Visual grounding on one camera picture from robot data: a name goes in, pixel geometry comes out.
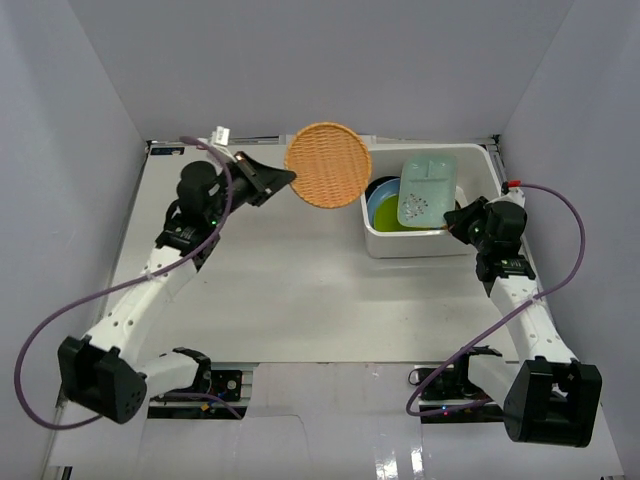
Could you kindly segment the celadon rectangular plate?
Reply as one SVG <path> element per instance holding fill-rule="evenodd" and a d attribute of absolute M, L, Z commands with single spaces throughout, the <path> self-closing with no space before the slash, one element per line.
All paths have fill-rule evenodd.
<path fill-rule="evenodd" d="M 438 154 L 418 154 L 403 165 L 397 220 L 410 229 L 441 229 L 444 214 L 455 209 L 457 161 Z"/>

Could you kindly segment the green round plate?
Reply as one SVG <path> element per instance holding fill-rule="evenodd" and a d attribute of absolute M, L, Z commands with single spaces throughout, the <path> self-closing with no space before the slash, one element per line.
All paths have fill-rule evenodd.
<path fill-rule="evenodd" d="M 373 228 L 379 232 L 400 232 L 400 231 L 429 231 L 444 230 L 445 224 L 439 227 L 416 227 L 401 224 L 397 218 L 397 210 L 399 203 L 399 195 L 395 194 L 380 203 L 374 212 Z M 421 197 L 410 195 L 408 197 L 408 205 L 402 205 L 402 210 L 407 212 L 407 216 L 413 218 L 416 213 L 422 213 L 426 208 L 426 201 Z"/>

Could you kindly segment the orange woven round plate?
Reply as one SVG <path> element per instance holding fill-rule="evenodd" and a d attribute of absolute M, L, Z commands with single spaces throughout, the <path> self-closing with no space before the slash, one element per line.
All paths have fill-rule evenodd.
<path fill-rule="evenodd" d="M 372 159 L 354 131 L 338 123 L 320 122 L 294 135 L 284 167 L 296 174 L 291 188 L 300 199 L 317 208 L 337 209 L 365 193 Z"/>

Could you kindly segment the light blue round plate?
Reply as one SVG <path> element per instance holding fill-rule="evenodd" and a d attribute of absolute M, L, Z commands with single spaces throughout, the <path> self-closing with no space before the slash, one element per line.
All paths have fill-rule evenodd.
<path fill-rule="evenodd" d="M 370 225 L 374 224 L 374 217 L 378 207 L 392 196 L 397 196 L 400 187 L 400 178 L 385 182 L 371 195 L 365 194 L 366 209 Z"/>

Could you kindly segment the black round plate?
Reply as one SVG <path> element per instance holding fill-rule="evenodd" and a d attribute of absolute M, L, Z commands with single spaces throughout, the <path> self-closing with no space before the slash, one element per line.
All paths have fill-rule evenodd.
<path fill-rule="evenodd" d="M 365 194 L 366 195 L 371 195 L 380 185 L 384 184 L 385 182 L 391 181 L 391 180 L 395 180 L 398 179 L 398 176 L 393 176 L 393 175 L 387 175 L 387 176 L 382 176 L 379 177 L 377 179 L 375 179 L 374 181 L 372 181 L 366 191 Z"/>

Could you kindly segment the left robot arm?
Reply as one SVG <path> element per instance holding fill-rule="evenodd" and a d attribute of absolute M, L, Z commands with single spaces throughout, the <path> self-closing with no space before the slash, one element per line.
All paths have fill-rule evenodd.
<path fill-rule="evenodd" d="M 66 338 L 58 349 L 65 396 L 118 424 L 131 420 L 146 398 L 164 394 L 191 399 L 211 388 L 211 360 L 177 347 L 146 365 L 141 347 L 153 323 L 204 266 L 219 241 L 217 228 L 244 204 L 260 206 L 292 183 L 290 170 L 261 164 L 243 152 L 217 171 L 210 161 L 187 164 L 177 198 L 143 270 L 129 289 L 82 338 Z"/>

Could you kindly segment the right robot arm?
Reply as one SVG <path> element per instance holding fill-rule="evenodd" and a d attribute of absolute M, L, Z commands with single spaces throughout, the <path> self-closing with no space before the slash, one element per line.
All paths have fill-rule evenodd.
<path fill-rule="evenodd" d="M 539 282 L 521 252 L 523 198 L 480 197 L 444 219 L 454 238 L 476 249 L 476 275 L 500 314 L 510 318 L 506 327 L 518 355 L 509 364 L 497 351 L 476 345 L 468 364 L 451 374 L 453 390 L 466 399 L 487 394 L 501 407 L 514 442 L 588 446 L 602 377 L 566 346 L 539 296 Z"/>

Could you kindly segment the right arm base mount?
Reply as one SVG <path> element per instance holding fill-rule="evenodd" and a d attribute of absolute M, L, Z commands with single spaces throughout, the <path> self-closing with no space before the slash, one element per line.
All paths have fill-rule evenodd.
<path fill-rule="evenodd" d="M 418 407 L 421 412 L 439 411 L 439 414 L 421 417 L 422 424 L 471 424 L 502 423 L 502 409 L 493 401 L 477 408 L 449 412 L 453 405 L 464 405 L 486 399 L 484 391 L 466 380 L 461 371 L 448 367 L 420 394 Z"/>

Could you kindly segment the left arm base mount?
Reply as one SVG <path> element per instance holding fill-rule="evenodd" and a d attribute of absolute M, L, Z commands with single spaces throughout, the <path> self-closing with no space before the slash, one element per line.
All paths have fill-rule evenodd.
<path fill-rule="evenodd" d="M 156 402 L 175 419 L 242 420 L 248 404 L 242 389 L 241 370 L 211 370 L 203 392 L 193 388 L 173 390 Z"/>

